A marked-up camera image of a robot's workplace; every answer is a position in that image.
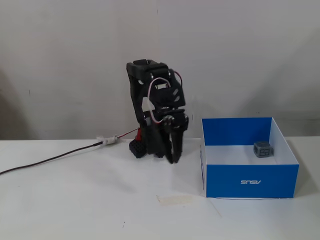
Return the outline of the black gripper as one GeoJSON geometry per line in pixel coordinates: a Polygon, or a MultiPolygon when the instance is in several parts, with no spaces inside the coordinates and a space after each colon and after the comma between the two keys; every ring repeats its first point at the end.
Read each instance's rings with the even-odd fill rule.
{"type": "Polygon", "coordinates": [[[164,130],[165,156],[170,164],[178,163],[183,151],[184,131],[188,116],[184,109],[162,108],[149,112],[157,128],[164,130]]]}

